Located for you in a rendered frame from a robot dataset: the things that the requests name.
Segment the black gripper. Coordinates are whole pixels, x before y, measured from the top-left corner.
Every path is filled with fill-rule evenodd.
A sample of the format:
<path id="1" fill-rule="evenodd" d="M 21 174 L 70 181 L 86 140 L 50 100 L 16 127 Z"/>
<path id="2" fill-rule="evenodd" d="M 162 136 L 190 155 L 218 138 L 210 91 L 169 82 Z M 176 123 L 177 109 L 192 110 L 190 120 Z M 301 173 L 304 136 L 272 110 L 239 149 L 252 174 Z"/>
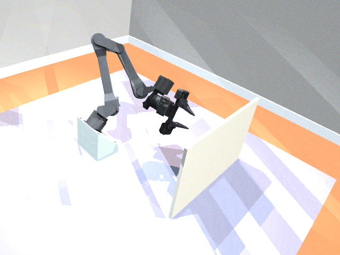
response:
<path id="1" fill-rule="evenodd" d="M 172 130 L 175 129 L 176 127 L 178 128 L 183 128 L 183 129 L 189 129 L 188 127 L 186 127 L 185 125 L 179 123 L 179 122 L 174 122 L 173 118 L 178 110 L 178 107 L 184 109 L 185 111 L 187 111 L 189 114 L 195 116 L 194 112 L 191 110 L 191 108 L 188 105 L 188 96 L 189 96 L 190 92 L 188 92 L 187 90 L 184 89 L 177 89 L 176 94 L 174 96 L 174 98 L 176 98 L 176 102 L 173 105 L 170 105 L 170 107 L 168 108 L 166 115 L 169 114 L 167 117 L 167 121 L 165 123 L 161 124 L 161 127 L 159 129 L 159 132 L 162 135 L 170 135 Z"/>

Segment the cream flat panel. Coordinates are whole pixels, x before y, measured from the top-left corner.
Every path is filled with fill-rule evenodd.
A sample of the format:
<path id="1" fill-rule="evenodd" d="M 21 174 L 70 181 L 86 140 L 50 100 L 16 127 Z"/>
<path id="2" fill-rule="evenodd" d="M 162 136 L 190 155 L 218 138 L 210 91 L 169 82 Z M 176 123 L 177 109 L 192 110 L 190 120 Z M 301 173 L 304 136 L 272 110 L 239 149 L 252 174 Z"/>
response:
<path id="1" fill-rule="evenodd" d="M 253 99 L 184 148 L 170 219 L 239 158 L 258 101 Z"/>

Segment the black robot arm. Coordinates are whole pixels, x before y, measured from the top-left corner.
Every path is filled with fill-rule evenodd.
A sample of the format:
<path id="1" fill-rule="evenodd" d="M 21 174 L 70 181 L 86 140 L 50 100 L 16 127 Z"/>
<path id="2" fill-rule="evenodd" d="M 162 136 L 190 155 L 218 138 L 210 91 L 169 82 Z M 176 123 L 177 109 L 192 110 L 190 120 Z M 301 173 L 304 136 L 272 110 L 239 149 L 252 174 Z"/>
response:
<path id="1" fill-rule="evenodd" d="M 109 38 L 106 38 L 101 33 L 96 33 L 91 37 L 91 43 L 93 49 L 98 58 L 98 65 L 100 70 L 100 76 L 104 89 L 104 102 L 105 105 L 97 106 L 97 110 L 93 110 L 87 120 L 83 120 L 92 129 L 102 133 L 102 129 L 105 127 L 109 116 L 114 116 L 119 112 L 118 96 L 115 97 L 113 92 L 113 86 L 111 82 L 111 76 L 109 73 L 106 51 L 116 53 L 125 69 L 125 73 L 128 76 L 131 84 L 133 94 L 138 99 L 146 98 L 148 93 L 152 92 L 147 99 L 142 102 L 143 108 L 148 110 L 149 107 L 156 109 L 157 101 L 160 99 L 160 104 L 156 111 L 157 114 L 164 117 L 170 105 L 174 102 L 170 98 L 164 96 L 169 93 L 174 82 L 169 78 L 159 75 L 154 86 L 147 87 L 144 82 L 137 75 L 131 60 L 125 50 L 124 45 L 119 44 Z M 158 95 L 161 94 L 162 96 Z"/>

